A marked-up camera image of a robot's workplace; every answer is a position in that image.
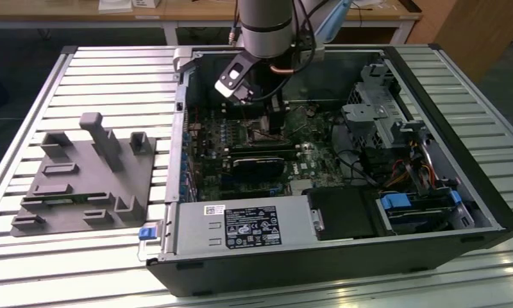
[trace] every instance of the robotic arm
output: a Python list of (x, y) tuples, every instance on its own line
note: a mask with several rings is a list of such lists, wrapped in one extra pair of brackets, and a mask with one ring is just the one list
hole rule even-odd
[(317, 60), (334, 38), (352, 0), (237, 0), (245, 50), (216, 82), (241, 105), (262, 103), (268, 132), (280, 133), (285, 107), (281, 88)]

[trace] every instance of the aluminum extrusion table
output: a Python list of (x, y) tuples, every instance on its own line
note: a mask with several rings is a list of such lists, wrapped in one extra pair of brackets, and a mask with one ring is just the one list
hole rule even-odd
[[(164, 218), (173, 50), (80, 47), (58, 57), (0, 164), (0, 307), (513, 307), (513, 239), (409, 275), (176, 298), (144, 268), (160, 245), (140, 244), (138, 228), (9, 236), (44, 156), (44, 133), (65, 130), (72, 140), (89, 140), (77, 126), (82, 112), (101, 112), (117, 138), (144, 130), (158, 139), (148, 221)], [(428, 46), (397, 50), (513, 209), (513, 128), (442, 51)]]

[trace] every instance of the red wire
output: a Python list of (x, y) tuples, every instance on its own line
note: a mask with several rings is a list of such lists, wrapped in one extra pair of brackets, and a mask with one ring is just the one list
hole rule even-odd
[(392, 167), (392, 177), (393, 177), (393, 175), (394, 175), (394, 170), (396, 170), (396, 168), (397, 168), (397, 165), (398, 165), (401, 162), (402, 162), (402, 159), (397, 159), (397, 160), (394, 161), (394, 163), (393, 163), (393, 167)]

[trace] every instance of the barcode sticker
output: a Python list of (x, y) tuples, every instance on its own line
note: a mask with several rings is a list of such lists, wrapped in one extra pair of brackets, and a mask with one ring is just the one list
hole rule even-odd
[(224, 215), (225, 205), (205, 205), (204, 215)]

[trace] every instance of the warning label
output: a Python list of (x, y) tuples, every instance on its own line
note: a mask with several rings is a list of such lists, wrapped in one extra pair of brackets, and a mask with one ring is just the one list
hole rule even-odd
[(224, 221), (229, 249), (281, 244), (276, 207), (224, 210)]

